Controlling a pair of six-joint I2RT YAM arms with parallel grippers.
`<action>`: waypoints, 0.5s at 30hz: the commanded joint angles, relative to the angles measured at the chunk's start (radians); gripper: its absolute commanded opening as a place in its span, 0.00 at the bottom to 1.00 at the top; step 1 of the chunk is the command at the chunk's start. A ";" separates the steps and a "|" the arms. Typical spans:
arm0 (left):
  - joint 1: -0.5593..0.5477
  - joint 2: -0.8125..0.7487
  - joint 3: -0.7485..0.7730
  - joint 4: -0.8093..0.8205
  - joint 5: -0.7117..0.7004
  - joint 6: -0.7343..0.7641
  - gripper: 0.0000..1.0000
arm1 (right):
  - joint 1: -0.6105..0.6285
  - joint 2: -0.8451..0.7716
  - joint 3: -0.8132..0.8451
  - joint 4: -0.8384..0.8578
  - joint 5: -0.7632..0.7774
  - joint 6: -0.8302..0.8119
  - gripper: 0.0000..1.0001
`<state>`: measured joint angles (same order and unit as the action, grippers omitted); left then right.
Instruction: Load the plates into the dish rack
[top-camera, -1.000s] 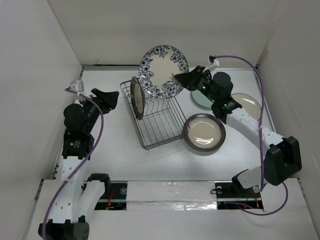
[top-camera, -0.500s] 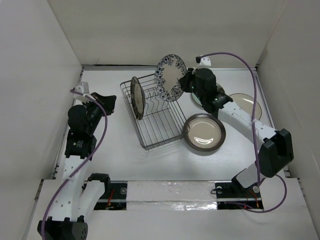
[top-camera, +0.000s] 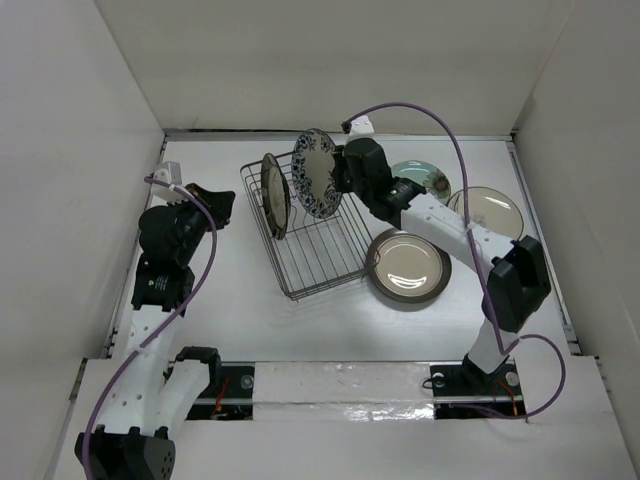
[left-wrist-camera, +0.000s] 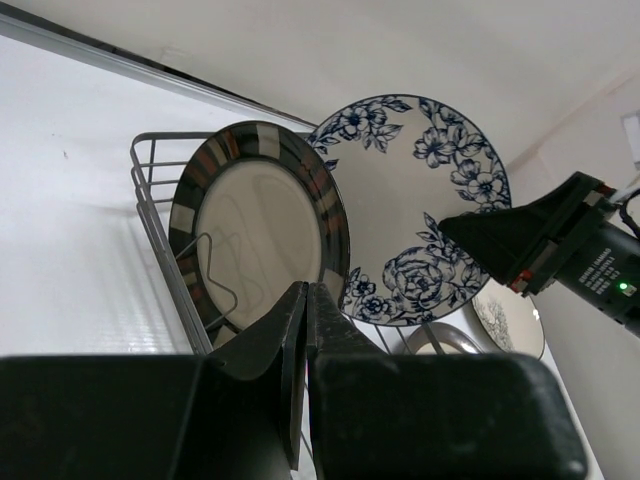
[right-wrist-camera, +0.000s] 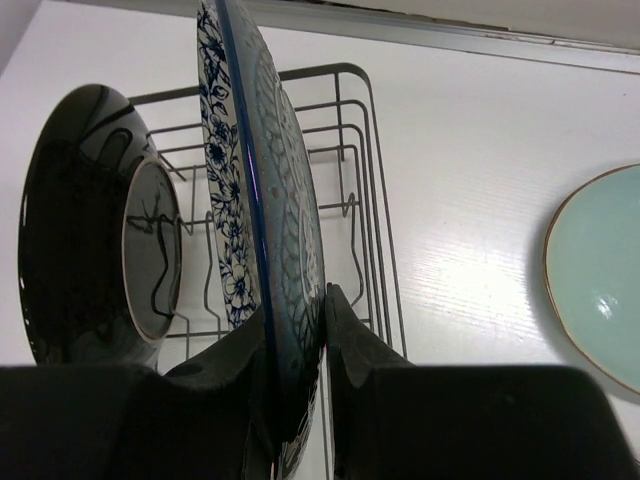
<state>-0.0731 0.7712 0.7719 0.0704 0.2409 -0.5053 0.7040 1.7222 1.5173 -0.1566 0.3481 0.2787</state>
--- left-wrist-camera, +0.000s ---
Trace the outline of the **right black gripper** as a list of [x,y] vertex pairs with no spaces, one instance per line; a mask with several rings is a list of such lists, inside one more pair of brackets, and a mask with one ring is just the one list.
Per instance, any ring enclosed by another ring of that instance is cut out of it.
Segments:
[[468,213],[440,231],[496,282],[539,293],[554,282],[639,334],[639,225],[629,198],[582,172],[516,208]]

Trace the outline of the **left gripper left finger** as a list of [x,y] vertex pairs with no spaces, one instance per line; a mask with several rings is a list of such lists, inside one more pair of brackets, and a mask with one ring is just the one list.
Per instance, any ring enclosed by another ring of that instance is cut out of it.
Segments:
[[5,479],[286,479],[308,286],[214,353],[1,361]]

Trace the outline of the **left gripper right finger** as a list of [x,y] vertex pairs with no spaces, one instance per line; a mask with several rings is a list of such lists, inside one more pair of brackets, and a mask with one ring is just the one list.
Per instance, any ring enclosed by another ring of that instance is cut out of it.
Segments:
[[559,385],[522,354],[390,355],[328,288],[307,297],[310,437],[321,479],[583,479]]

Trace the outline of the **cream tree pattern plate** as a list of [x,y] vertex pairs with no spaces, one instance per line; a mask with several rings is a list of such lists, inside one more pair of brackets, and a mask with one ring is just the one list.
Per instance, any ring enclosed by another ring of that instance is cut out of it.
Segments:
[[489,282],[472,299],[472,306],[481,326],[500,350],[542,358],[544,329],[530,298]]

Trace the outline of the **brown rim cream plate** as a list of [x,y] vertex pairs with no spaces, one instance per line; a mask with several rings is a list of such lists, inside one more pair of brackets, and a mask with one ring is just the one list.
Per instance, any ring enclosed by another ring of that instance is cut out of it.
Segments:
[[418,327],[406,336],[400,332],[400,344],[396,354],[437,355],[437,354],[480,354],[480,346],[467,334],[446,323],[431,323]]

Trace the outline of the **blue floral plate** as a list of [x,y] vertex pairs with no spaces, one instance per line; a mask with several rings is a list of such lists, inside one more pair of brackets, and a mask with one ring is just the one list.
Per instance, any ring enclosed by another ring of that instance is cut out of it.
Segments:
[[430,98],[385,94],[340,109],[308,142],[349,222],[345,316],[419,325],[458,310],[486,284],[487,273],[438,226],[511,205],[503,163],[466,116]]

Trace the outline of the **dark striped rim plate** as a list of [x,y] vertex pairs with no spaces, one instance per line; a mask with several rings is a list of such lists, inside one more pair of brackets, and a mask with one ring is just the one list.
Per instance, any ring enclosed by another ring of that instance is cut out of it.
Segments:
[[193,153],[173,196],[168,240],[213,348],[266,313],[297,281],[343,301],[350,238],[320,156],[265,121],[229,125]]

